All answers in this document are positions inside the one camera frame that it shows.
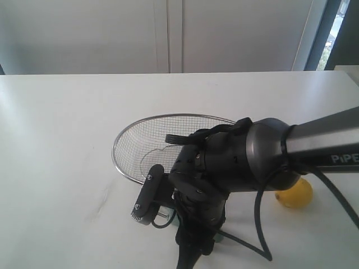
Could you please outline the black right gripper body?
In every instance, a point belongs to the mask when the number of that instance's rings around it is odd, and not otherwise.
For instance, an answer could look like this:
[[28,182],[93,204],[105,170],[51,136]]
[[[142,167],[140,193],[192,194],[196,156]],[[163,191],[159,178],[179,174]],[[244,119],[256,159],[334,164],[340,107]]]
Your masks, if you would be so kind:
[[176,243],[180,256],[208,256],[215,244],[217,230],[225,221],[228,191],[211,183],[196,188],[175,179],[174,205],[179,218]]

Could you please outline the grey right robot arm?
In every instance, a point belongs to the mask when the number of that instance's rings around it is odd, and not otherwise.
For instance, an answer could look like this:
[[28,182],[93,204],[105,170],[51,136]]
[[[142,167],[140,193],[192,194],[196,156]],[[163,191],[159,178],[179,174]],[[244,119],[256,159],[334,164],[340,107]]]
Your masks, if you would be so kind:
[[180,254],[199,258],[212,252],[225,221],[225,203],[234,192],[255,191],[254,218],[260,248],[271,252],[260,220],[265,191],[284,191],[303,174],[316,175],[351,220],[358,214],[328,179],[328,173],[358,171],[358,109],[348,109],[299,125],[276,118],[198,129],[187,136],[168,134],[166,142],[181,151],[169,173],[179,218]]

